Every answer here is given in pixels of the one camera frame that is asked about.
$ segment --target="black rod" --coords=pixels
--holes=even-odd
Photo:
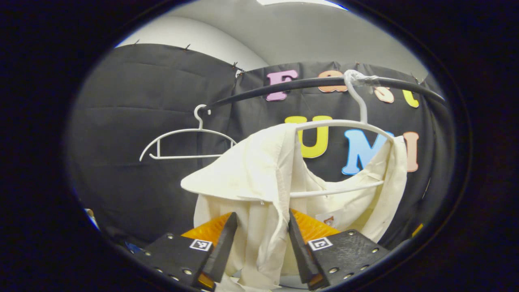
[[[390,88],[398,88],[398,89],[404,89],[413,91],[419,94],[423,94],[426,97],[433,98],[433,99],[439,99],[443,101],[444,99],[439,96],[437,93],[430,91],[421,85],[414,84],[407,81],[402,81],[398,79],[392,79],[392,78],[385,78],[385,77],[366,77],[366,78],[360,78],[356,81],[353,81],[353,84],[361,83],[361,85],[366,86],[384,86],[384,87],[390,87]],[[207,111],[210,109],[218,108],[226,104],[234,103],[240,100],[245,100],[257,96],[272,94],[275,92],[280,91],[287,91],[292,89],[302,89],[302,88],[309,88],[309,87],[321,87],[321,86],[340,86],[344,85],[344,79],[342,77],[316,77],[316,78],[308,78],[308,79],[300,79],[300,80],[294,80],[284,83],[278,83],[274,85],[268,85],[264,87],[260,87],[257,89],[252,89],[231,97],[227,97],[224,99],[221,99],[213,104],[210,104],[200,110]]]

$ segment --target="plastic hanger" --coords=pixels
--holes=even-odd
[[[146,146],[146,148],[144,148],[144,150],[142,151],[141,153],[141,157],[139,158],[139,161],[142,161],[142,157],[144,156],[144,154],[146,153],[146,151],[156,142],[157,143],[157,156],[153,155],[153,154],[149,154],[149,156],[155,160],[166,160],[166,159],[185,159],[185,158],[210,158],[210,157],[219,157],[219,156],[222,156],[221,154],[213,154],[213,155],[190,155],[190,156],[160,156],[160,139],[164,138],[164,137],[167,137],[167,136],[170,136],[170,135],[173,135],[173,134],[177,134],[177,133],[184,133],[184,132],[205,132],[205,133],[213,133],[213,134],[217,134],[219,136],[222,136],[222,137],[225,137],[227,138],[228,140],[230,140],[230,146],[232,147],[233,145],[236,145],[236,141],[233,140],[231,137],[225,135],[225,134],[222,134],[220,132],[217,132],[217,131],[212,131],[212,130],[206,130],[206,129],[203,129],[203,121],[202,121],[202,118],[200,118],[200,116],[198,115],[198,111],[201,109],[201,108],[204,108],[206,107],[205,104],[200,104],[198,105],[196,108],[195,108],[195,118],[198,120],[199,122],[199,125],[198,125],[198,129],[181,129],[181,130],[175,130],[175,131],[171,131],[171,132],[168,132],[168,133],[165,133],[165,134],[162,134],[160,135],[159,137],[155,138],[150,144],[148,144],[148,146]]]
[[[375,133],[381,134],[382,136],[388,138],[390,141],[393,141],[393,136],[386,133],[384,130],[375,127],[373,125],[370,125],[367,123],[367,106],[362,97],[355,91],[352,81],[356,81],[357,79],[366,78],[362,73],[355,71],[355,70],[348,70],[343,75],[344,83],[346,84],[346,87],[348,88],[348,92],[350,92],[353,99],[359,104],[360,106],[360,121],[351,121],[351,120],[326,120],[326,121],[315,121],[315,122],[306,122],[302,124],[298,124],[296,126],[296,130],[306,130],[306,129],[312,129],[317,127],[329,127],[329,126],[340,126],[340,127],[355,127],[355,128],[361,128],[364,130],[373,131]],[[325,190],[325,191],[309,191],[309,192],[293,192],[290,193],[291,198],[302,198],[302,197],[314,197],[314,196],[324,196],[324,195],[333,195],[333,194],[339,194],[339,193],[346,193],[346,192],[352,192],[357,190],[363,190],[367,188],[376,187],[378,185],[383,184],[384,181],[377,181],[374,183],[365,184],[360,187],[356,188],[349,188],[349,189],[337,189],[337,190]]]

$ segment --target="white wall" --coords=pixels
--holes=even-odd
[[[203,22],[173,16],[162,16],[141,27],[117,47],[134,44],[164,44],[213,56],[246,71],[268,64],[250,48],[225,32]]]

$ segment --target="clothing label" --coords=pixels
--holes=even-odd
[[[328,240],[328,238],[318,238],[316,240],[308,241],[308,245],[312,250],[319,250],[323,248],[327,248],[332,246],[333,244]]]
[[[195,240],[195,241],[193,241],[193,243],[191,243],[191,245],[189,247],[192,249],[208,251],[209,248],[211,247],[211,244],[213,244],[213,243],[210,241]]]
[[[317,214],[316,219],[330,227],[337,229],[339,222],[340,222],[340,216],[341,216],[341,209],[333,211],[333,212]]]

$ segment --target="black fabric backdrop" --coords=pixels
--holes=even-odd
[[[245,72],[213,57],[165,45],[119,47],[92,72],[72,114],[69,160],[73,186],[85,207],[94,210],[101,229],[111,237],[145,245],[165,232],[182,233],[193,227],[197,196],[180,188],[180,180],[214,158],[156,161],[139,155],[157,136],[176,129],[196,128],[194,108],[270,84],[267,74],[296,70],[297,79],[321,72],[355,69],[365,75],[415,79],[392,69],[368,64],[300,62]],[[428,77],[423,86],[442,94]],[[379,243],[393,248],[436,213],[448,188],[455,149],[453,121],[441,102],[413,94],[419,107],[407,104],[399,89],[391,89],[393,103],[384,103],[367,88],[356,88],[367,105],[368,122],[400,136],[419,134],[418,169],[408,172],[397,214]],[[288,116],[317,115],[359,120],[359,106],[348,92],[323,93],[318,88],[291,90],[281,101],[265,96],[239,101],[204,114],[204,128],[241,141],[248,135],[284,123]],[[306,158],[308,168],[327,181],[350,176],[341,169],[348,157],[348,128],[330,127],[326,152]],[[377,134],[364,132],[370,145]],[[303,135],[307,146],[316,142],[315,130]],[[228,149],[220,136],[184,133],[161,142],[162,155],[218,154]]]

